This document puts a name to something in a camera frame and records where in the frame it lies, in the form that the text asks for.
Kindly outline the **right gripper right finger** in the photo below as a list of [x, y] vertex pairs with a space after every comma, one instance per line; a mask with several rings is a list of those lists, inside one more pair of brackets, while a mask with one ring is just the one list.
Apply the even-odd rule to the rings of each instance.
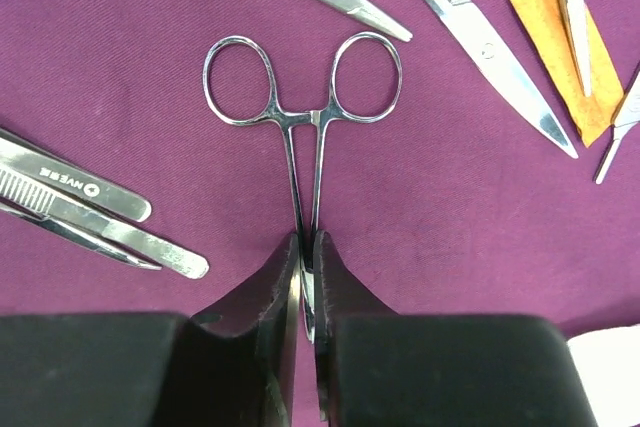
[[521, 314], [395, 312], [343, 262], [313, 247], [315, 359], [332, 426], [592, 426], [562, 333]]

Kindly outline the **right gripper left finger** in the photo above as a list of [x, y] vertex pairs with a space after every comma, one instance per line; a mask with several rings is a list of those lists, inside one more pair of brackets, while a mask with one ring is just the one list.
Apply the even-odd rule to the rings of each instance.
[[287, 426], [300, 297], [295, 235], [193, 316], [1, 320], [5, 426]]

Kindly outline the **steel surgical scissors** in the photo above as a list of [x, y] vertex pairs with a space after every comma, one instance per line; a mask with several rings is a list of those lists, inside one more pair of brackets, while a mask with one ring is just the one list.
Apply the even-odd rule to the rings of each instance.
[[424, 0], [504, 100], [569, 157], [578, 153], [533, 80], [472, 0]]

